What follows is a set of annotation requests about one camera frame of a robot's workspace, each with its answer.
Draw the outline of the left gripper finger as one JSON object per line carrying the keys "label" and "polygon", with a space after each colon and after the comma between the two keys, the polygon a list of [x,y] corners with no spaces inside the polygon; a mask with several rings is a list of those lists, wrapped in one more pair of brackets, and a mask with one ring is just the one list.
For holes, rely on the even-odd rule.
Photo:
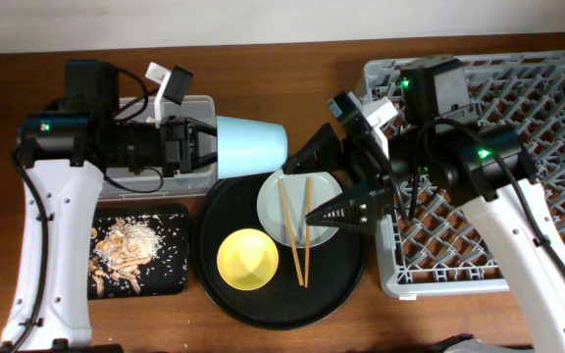
{"label": "left gripper finger", "polygon": [[212,152],[206,155],[190,154],[183,160],[185,172],[195,172],[218,161],[218,153]]}
{"label": "left gripper finger", "polygon": [[184,126],[186,128],[187,135],[195,135],[197,133],[204,133],[210,136],[217,136],[217,128],[215,126],[210,126],[202,123],[193,118],[185,118]]}

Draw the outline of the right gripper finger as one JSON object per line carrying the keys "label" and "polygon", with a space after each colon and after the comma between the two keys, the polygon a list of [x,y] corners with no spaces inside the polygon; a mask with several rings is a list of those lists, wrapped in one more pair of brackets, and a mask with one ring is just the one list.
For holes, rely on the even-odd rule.
{"label": "right gripper finger", "polygon": [[308,226],[374,234],[384,215],[385,190],[359,183],[308,213],[305,221]]}
{"label": "right gripper finger", "polygon": [[335,172],[343,168],[340,140],[331,124],[324,124],[282,165],[285,175]]}

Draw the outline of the blue cup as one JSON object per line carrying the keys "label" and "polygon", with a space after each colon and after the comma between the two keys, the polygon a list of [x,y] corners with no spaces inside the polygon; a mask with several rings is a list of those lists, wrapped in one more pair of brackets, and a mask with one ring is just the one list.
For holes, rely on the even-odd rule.
{"label": "blue cup", "polygon": [[217,118],[218,178],[279,170],[287,159],[283,126],[238,118]]}

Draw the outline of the wooden chopstick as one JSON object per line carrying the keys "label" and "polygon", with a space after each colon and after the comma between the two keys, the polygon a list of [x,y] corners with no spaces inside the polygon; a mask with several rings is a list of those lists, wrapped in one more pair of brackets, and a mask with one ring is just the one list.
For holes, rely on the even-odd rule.
{"label": "wooden chopstick", "polygon": [[[312,210],[313,179],[307,177],[306,180],[306,215]],[[311,228],[305,220],[305,261],[304,261],[304,287],[308,288],[309,268],[310,268],[310,248],[311,248]]]}
{"label": "wooden chopstick", "polygon": [[278,188],[279,188],[280,199],[281,199],[281,202],[282,202],[282,211],[283,211],[283,216],[284,216],[284,221],[285,221],[285,226],[286,226],[286,232],[287,232],[287,236],[288,236],[289,244],[290,244],[290,248],[291,248],[293,265],[294,265],[294,268],[295,268],[295,271],[296,271],[298,284],[300,286],[304,287],[305,281],[304,281],[304,277],[303,277],[303,274],[302,274],[299,256],[298,256],[298,252],[297,252],[297,248],[296,248],[295,235],[293,233],[293,226],[292,226],[292,223],[291,223],[291,217],[290,217],[290,213],[289,213],[289,209],[288,209],[288,203],[287,203],[287,198],[286,198],[286,194],[285,194],[284,184],[283,184],[283,181],[281,179],[278,180]]}

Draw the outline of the grey plate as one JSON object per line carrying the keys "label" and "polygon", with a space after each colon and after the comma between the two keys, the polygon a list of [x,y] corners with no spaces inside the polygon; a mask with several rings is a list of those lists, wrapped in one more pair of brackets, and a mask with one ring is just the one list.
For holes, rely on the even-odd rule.
{"label": "grey plate", "polygon": [[296,247],[305,247],[306,230],[309,230],[309,245],[316,247],[329,241],[337,229],[308,227],[305,216],[341,193],[342,187],[329,173],[285,175],[276,171],[266,178],[258,192],[258,219],[274,241],[289,247],[291,243],[285,221],[285,214],[288,214]]}

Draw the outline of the yellow bowl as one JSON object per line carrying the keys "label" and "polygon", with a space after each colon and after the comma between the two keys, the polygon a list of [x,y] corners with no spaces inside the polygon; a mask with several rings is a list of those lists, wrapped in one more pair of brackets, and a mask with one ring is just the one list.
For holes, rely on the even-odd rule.
{"label": "yellow bowl", "polygon": [[217,270],[230,287],[256,290],[275,276],[279,252],[274,240],[264,231],[243,228],[228,235],[216,257]]}

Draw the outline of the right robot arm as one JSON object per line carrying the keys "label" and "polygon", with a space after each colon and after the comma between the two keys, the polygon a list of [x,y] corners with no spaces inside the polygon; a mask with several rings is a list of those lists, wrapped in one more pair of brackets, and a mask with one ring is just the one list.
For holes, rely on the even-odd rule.
{"label": "right robot arm", "polygon": [[479,233],[527,319],[538,352],[565,352],[565,249],[544,201],[536,165],[515,129],[482,128],[463,63],[450,55],[404,65],[397,77],[410,130],[386,137],[393,103],[338,94],[330,109],[345,130],[322,126],[283,165],[287,175],[343,171],[352,187],[317,206],[311,226],[375,233],[416,203],[399,183],[427,176],[446,190]]}

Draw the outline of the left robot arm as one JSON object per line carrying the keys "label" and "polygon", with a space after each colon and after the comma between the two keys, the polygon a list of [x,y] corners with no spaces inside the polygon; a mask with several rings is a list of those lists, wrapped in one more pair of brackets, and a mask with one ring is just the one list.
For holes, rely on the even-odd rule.
{"label": "left robot arm", "polygon": [[70,60],[65,94],[19,128],[11,158],[25,188],[22,257],[14,304],[0,338],[4,352],[83,351],[91,346],[87,306],[90,230],[107,170],[154,172],[159,179],[185,175],[216,162],[201,154],[198,137],[213,126],[168,116],[166,102],[180,104],[192,81],[183,67],[148,67],[140,85],[139,120],[122,104],[123,70],[99,60]]}

